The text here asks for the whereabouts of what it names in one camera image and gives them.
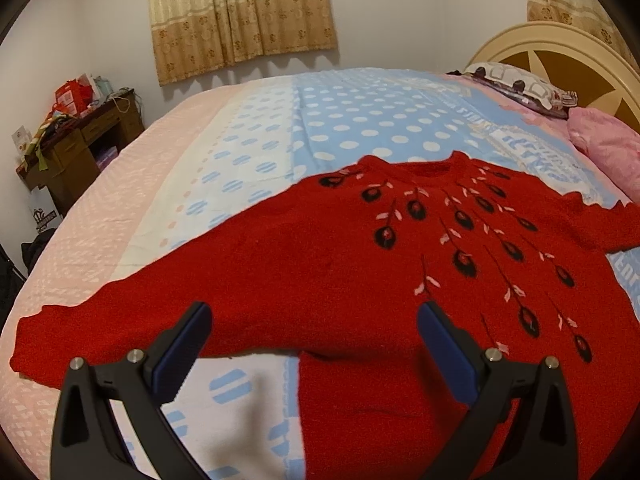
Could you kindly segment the dark wooden desk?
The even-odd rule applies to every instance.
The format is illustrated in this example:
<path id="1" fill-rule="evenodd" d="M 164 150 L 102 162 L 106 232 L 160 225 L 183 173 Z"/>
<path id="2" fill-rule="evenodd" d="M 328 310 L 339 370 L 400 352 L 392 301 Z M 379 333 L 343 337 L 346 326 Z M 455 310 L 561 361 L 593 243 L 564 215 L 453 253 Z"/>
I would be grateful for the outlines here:
<path id="1" fill-rule="evenodd" d="M 99 177 L 98 160 L 109 150 L 121 152 L 144 131 L 138 95 L 122 88 L 83 118 L 55 126 L 39 154 L 16 168 L 29 190 L 47 188 L 61 214 L 66 214 Z"/>

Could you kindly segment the white box on desk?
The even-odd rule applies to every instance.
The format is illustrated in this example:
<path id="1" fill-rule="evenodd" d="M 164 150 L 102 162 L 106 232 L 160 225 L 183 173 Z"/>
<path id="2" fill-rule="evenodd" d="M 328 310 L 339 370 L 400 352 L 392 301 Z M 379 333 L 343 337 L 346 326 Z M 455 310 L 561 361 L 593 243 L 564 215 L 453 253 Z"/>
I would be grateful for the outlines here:
<path id="1" fill-rule="evenodd" d="M 14 142 L 18 157 L 23 159 L 26 155 L 29 145 L 32 143 L 32 134 L 24 126 L 21 126 L 12 133 L 12 140 Z"/>

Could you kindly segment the beige curtain at right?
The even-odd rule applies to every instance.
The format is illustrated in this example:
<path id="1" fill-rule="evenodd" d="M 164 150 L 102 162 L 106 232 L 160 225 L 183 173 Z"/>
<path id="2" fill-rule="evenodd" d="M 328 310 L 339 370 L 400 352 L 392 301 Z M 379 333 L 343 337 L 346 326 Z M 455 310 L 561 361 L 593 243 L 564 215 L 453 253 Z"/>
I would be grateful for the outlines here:
<path id="1" fill-rule="evenodd" d="M 527 21 L 562 23 L 588 32 L 639 70 L 630 44 L 599 0 L 527 0 Z"/>

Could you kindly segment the blue polka dot bedspread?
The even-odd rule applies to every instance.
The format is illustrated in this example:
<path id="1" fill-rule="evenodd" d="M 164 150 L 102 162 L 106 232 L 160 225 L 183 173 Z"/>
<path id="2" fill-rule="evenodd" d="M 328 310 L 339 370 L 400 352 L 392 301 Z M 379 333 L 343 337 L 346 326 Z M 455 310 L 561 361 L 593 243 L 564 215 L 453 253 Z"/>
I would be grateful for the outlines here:
<path id="1" fill-rule="evenodd" d="M 630 202 L 554 122 L 472 81 L 415 70 L 326 70 L 206 91 L 125 148 L 70 210 L 1 335 L 1 426 L 49 479 L 58 392 L 9 366 L 18 320 L 74 306 L 234 214 L 364 155 L 389 162 L 462 151 L 533 174 L 586 204 Z M 213 479 L 303 479 L 297 358 L 201 360 L 163 410 Z"/>

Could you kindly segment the red gift bag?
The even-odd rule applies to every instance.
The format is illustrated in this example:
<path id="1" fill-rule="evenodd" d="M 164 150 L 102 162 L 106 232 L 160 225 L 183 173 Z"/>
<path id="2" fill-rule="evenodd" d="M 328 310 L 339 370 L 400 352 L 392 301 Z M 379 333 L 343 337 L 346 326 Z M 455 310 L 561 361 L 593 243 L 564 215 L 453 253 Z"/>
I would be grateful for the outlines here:
<path id="1" fill-rule="evenodd" d="M 61 112 L 79 116 L 90 108 L 93 102 L 93 88 L 88 82 L 79 79 L 68 80 L 54 92 L 54 98 Z"/>

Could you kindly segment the white patterned pillow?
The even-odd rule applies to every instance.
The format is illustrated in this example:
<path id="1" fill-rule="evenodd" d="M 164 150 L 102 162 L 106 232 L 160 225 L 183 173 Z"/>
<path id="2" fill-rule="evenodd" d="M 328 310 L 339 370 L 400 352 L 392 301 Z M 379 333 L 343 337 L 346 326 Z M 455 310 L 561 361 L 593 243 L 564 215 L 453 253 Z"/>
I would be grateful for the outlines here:
<path id="1" fill-rule="evenodd" d="M 578 107 L 578 94 L 566 91 L 521 68 L 496 62 L 469 65 L 462 75 L 484 84 L 541 115 L 567 119 L 568 111 Z"/>

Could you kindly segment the beige patterned curtain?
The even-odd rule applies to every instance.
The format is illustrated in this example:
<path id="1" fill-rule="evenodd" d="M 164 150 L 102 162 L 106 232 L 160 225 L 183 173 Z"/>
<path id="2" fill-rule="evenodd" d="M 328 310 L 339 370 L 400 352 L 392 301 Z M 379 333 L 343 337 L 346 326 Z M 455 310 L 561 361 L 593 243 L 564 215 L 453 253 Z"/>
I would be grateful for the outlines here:
<path id="1" fill-rule="evenodd" d="M 330 0 L 149 0 L 149 16 L 161 86 L 261 56 L 337 47 Z"/>

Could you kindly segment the cream wooden headboard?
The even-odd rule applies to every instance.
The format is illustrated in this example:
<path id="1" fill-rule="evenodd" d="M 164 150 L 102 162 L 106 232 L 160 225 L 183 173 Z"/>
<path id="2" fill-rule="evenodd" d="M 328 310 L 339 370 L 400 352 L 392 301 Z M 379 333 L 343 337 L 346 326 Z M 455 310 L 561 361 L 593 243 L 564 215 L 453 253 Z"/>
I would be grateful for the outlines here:
<path id="1" fill-rule="evenodd" d="M 578 94 L 578 105 L 639 129 L 639 74 L 605 42 L 574 26 L 528 22 L 488 40 L 471 58 L 528 70 Z"/>

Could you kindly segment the white printed bag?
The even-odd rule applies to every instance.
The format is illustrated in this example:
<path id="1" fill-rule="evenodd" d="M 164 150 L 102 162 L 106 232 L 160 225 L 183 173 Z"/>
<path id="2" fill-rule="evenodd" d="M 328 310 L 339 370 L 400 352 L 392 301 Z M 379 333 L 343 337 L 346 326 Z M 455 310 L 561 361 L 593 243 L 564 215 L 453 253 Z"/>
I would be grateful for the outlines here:
<path id="1" fill-rule="evenodd" d="M 32 189 L 29 196 L 29 205 L 38 233 L 55 230 L 61 225 L 63 218 L 58 212 L 58 208 L 56 208 L 50 191 L 46 186 L 44 188 L 36 186 Z"/>

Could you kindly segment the pink quilt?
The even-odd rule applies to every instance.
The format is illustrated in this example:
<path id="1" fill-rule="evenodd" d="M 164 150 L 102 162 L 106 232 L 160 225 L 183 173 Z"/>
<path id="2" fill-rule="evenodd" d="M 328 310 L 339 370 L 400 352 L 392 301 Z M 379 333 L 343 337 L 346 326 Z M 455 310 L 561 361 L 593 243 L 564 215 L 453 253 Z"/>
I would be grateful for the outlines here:
<path id="1" fill-rule="evenodd" d="M 627 197 L 639 203 L 639 135 L 619 119 L 591 107 L 570 109 L 570 142 Z"/>

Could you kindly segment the red knit sweater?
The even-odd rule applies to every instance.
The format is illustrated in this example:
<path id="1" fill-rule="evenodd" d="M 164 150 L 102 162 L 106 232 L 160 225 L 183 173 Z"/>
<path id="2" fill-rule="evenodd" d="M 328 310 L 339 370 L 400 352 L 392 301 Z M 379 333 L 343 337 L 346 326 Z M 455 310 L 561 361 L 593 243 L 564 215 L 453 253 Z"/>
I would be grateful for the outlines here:
<path id="1" fill-rule="evenodd" d="M 75 307 L 17 324 L 12 370 L 62 386 L 150 344 L 195 301 L 203 356 L 299 355 L 311 479 L 415 479 L 463 417 L 416 328 L 433 300 L 485 347 L 555 356 L 575 416 L 578 471 L 594 474 L 639 403 L 639 323 L 608 261 L 639 244 L 639 209 L 587 205 L 455 152 L 373 156 L 301 180 Z"/>

